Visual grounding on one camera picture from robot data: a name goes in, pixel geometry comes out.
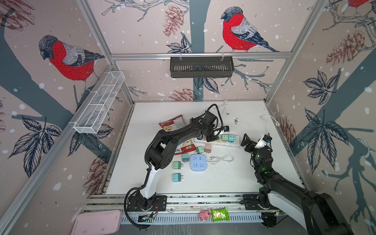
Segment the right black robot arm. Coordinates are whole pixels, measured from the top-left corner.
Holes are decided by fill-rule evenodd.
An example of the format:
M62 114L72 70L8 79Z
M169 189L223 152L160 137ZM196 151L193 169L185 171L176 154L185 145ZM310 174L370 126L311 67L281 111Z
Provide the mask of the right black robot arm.
M270 135L264 135L254 142L247 134L241 141L244 150L251 154L250 164L262 186L258 205L282 210L310 235L352 235L350 225L330 195L304 189L273 169L271 141Z

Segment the red white snack bag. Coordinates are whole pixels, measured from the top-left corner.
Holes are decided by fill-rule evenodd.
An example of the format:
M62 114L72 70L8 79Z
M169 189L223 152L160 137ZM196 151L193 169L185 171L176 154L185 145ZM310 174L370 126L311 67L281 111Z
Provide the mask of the red white snack bag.
M166 132L170 132L170 131L176 131L178 129L181 129L181 128L185 127L186 124L184 122L183 115L178 115L178 116L171 118L167 121L160 122L159 126L163 130L165 130ZM174 155L183 154L185 148L187 146L192 145L192 144L193 144L193 140L189 139L189 140L183 142L182 144L178 145Z

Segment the white colourful power strip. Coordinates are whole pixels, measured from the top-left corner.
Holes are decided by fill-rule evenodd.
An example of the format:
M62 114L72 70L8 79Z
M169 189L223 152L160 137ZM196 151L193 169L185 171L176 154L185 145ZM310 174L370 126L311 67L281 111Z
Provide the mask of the white colourful power strip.
M208 142L205 136L200 136L199 138L194 138L193 141L197 144L211 144L215 146L226 146L226 147L240 147L240 137L236 136L236 140L233 143L223 142L221 139L217 141Z

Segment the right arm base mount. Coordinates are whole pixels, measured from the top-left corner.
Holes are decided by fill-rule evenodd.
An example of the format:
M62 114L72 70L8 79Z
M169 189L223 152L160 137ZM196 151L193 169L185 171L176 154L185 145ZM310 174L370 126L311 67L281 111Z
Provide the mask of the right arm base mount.
M243 199L240 204L245 207L246 211L260 211L268 210L268 208L263 208L259 204L258 194L244 194Z

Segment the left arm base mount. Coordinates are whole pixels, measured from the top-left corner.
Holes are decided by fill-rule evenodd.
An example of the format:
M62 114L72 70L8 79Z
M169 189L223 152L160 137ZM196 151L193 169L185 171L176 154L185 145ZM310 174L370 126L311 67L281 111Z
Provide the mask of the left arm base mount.
M166 195L155 195L150 199L141 199L141 197L142 196L129 196L127 201L124 201L124 209L128 212L163 212L166 210Z

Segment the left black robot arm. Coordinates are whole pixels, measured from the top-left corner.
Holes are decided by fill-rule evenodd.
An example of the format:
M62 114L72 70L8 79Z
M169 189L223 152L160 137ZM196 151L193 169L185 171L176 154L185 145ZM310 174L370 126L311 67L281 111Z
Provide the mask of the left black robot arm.
M145 181L140 187L133 187L127 192L124 211L128 211L132 195L135 195L137 204L143 210L152 207L162 170L172 162L180 144L199 136L205 136L207 141L213 142L219 138L224 127L218 105L212 104L203 114L191 118L187 126L169 132L160 130L145 152L145 163L148 165Z

